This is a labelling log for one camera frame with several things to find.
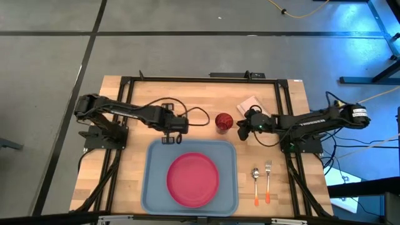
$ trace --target fork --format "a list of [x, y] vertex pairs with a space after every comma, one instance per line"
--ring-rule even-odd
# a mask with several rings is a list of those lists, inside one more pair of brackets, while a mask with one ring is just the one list
[[271, 173], [271, 166], [273, 165], [273, 162], [271, 160], [267, 160], [265, 162], [265, 171], [267, 172], [267, 194], [265, 196], [265, 202], [270, 203], [270, 198], [269, 198], [269, 174]]

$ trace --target red plate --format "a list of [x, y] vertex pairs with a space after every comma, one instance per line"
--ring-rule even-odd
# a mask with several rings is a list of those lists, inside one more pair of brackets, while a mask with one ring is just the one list
[[219, 186], [215, 164], [201, 153], [186, 153], [171, 164], [167, 188], [175, 201], [188, 208], [198, 208], [213, 199]]

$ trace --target concrete floor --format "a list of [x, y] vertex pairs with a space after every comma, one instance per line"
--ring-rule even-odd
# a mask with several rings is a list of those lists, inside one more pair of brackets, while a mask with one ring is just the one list
[[[298, 15], [321, 4], [276, 2]], [[400, 31], [386, 2], [373, 2], [388, 31]], [[90, 31], [100, 3], [0, 0], [0, 31]], [[114, 0], [108, 1], [100, 31], [379, 31], [379, 27], [365, 3], [330, 2], [311, 17], [292, 19], [266, 0]], [[0, 37], [0, 136], [24, 144], [22, 151], [0, 151], [0, 218], [30, 213], [87, 43], [88, 37]], [[384, 39], [97, 37], [80, 94], [97, 93], [104, 75], [137, 76], [139, 69], [145, 76], [250, 70], [268, 78], [303, 79], [310, 108], [319, 109], [326, 107], [327, 90], [354, 102], [393, 88], [338, 84], [340, 76], [375, 76], [392, 63], [390, 55]], [[366, 102], [371, 125], [360, 131], [343, 129], [338, 136], [372, 141], [395, 135], [399, 102], [399, 92]], [[44, 214], [68, 211], [84, 142], [78, 131], [85, 129], [71, 120]], [[324, 143], [327, 151], [332, 145]], [[338, 155], [349, 151], [353, 149], [338, 149]], [[399, 156], [393, 149], [368, 149], [340, 162], [342, 170], [364, 179], [399, 174]]]

